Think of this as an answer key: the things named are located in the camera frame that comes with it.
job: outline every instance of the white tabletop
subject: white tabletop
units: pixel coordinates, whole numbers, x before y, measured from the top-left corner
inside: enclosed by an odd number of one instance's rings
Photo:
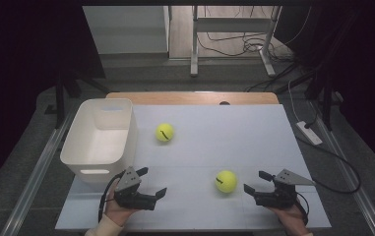
[[[311,179],[282,105],[135,105],[138,142],[134,167],[149,167],[142,194],[167,188],[155,210],[131,216],[128,231],[253,231],[281,228],[276,217],[243,192],[247,184],[272,192],[274,184],[258,171],[279,174],[284,168]],[[155,128],[170,123],[173,139],[161,143]],[[223,194],[215,186],[219,171],[238,178],[236,190]],[[56,229],[86,230],[97,224],[105,184],[76,178]],[[298,186],[309,202],[309,228],[331,227],[312,186]]]

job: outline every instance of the black backdrop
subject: black backdrop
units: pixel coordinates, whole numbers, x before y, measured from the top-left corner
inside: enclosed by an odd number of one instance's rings
[[[82,7],[25,3],[0,1],[0,167],[59,74],[104,77]]]
[[[341,112],[375,152],[375,1],[361,12],[333,66]]]

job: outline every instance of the hand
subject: hand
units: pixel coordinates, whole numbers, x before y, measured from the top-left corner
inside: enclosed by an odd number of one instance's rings
[[[105,215],[107,215],[107,217],[113,220],[113,222],[122,227],[126,223],[126,220],[128,220],[128,218],[139,209],[128,209],[121,207],[114,200],[114,189],[116,188],[118,182],[119,181],[114,181],[113,184],[110,186],[107,197],[107,199],[110,201],[106,203],[104,213]]]
[[[300,236],[310,233],[306,225],[304,225],[303,213],[296,205],[285,209],[274,207],[267,208],[277,215],[289,236]]]

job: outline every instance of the white plastic basket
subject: white plastic basket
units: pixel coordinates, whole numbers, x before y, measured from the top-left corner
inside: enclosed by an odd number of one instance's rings
[[[137,133],[131,100],[87,100],[71,125],[61,161],[85,182],[108,182],[133,164]]]

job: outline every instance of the tennis ball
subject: tennis ball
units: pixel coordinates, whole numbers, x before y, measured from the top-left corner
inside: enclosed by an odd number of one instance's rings
[[[236,175],[232,171],[223,170],[219,172],[215,180],[216,186],[218,189],[224,193],[231,193],[236,188]]]
[[[174,136],[174,128],[170,124],[160,124],[156,127],[156,138],[159,141],[167,142]]]

